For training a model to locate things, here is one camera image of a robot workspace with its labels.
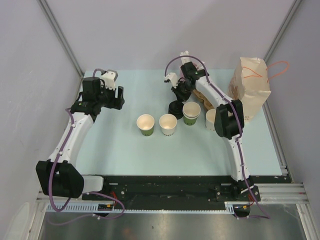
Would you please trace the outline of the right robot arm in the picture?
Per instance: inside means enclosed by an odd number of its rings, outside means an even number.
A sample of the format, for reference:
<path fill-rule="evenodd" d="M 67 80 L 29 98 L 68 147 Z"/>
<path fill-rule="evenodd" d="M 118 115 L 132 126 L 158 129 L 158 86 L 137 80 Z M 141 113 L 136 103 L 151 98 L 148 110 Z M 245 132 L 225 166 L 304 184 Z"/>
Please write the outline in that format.
<path fill-rule="evenodd" d="M 231 196 L 242 201 L 248 194 L 253 195 L 254 182 L 247 168 L 242 146 L 243 128 L 245 126 L 243 104 L 240 100 L 232 100 L 214 82 L 207 70 L 197 69 L 193 62 L 184 63 L 180 70 L 180 80 L 174 72 L 164 73 L 164 81 L 172 84 L 171 90 L 178 100 L 187 101 L 193 90 L 203 94 L 215 108 L 214 129 L 226 145 L 230 176 L 233 179 L 230 188 Z"/>

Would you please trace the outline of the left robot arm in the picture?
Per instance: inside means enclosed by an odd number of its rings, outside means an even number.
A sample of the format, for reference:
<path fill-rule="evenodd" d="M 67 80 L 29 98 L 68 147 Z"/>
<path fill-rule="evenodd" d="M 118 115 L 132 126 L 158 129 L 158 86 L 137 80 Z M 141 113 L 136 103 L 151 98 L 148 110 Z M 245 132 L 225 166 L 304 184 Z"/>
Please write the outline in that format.
<path fill-rule="evenodd" d="M 100 200 L 110 196 L 111 188 L 104 184 L 98 175 L 82 175 L 76 168 L 76 161 L 83 141 L 102 108 L 121 110 L 124 88 L 102 89 L 92 99 L 81 91 L 71 108 L 69 122 L 58 145 L 46 161 L 39 161 L 35 167 L 42 192 L 49 196 L 68 199 L 79 198 L 82 194 L 93 192 Z"/>

